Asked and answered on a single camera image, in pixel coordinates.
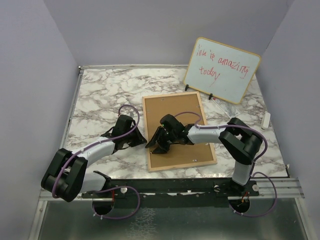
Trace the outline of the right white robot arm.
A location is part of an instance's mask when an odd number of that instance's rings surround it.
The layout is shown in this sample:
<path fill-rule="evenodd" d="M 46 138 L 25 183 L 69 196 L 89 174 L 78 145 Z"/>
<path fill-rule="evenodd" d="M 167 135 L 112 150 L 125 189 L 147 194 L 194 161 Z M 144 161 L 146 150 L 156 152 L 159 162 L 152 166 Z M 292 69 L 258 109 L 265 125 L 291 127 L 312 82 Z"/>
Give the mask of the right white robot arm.
<path fill-rule="evenodd" d="M 266 138 L 250 128 L 239 118 L 233 117 L 225 125 L 183 125 L 171 114 L 160 120 L 146 148 L 155 147 L 152 154 L 166 154 L 172 145 L 222 144 L 235 160 L 229 189 L 240 196 L 248 189 L 248 182 L 258 158 L 268 149 Z"/>

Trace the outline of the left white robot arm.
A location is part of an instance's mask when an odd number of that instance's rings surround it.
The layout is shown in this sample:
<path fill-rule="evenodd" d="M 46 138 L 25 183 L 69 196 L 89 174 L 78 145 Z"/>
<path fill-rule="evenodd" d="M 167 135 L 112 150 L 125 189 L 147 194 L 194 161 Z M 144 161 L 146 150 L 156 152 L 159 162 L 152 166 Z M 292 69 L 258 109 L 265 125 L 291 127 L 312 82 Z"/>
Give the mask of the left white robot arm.
<path fill-rule="evenodd" d="M 66 202 L 73 201 L 80 193 L 91 191 L 101 198 L 106 197 L 111 190 L 108 183 L 111 178 L 99 171 L 89 173 L 87 168 L 104 157 L 125 150 L 124 145 L 133 148 L 146 142 L 136 121 L 128 115 L 121 114 L 115 126 L 95 142 L 78 150 L 59 149 L 40 185 L 51 192 L 53 198 L 61 198 Z"/>

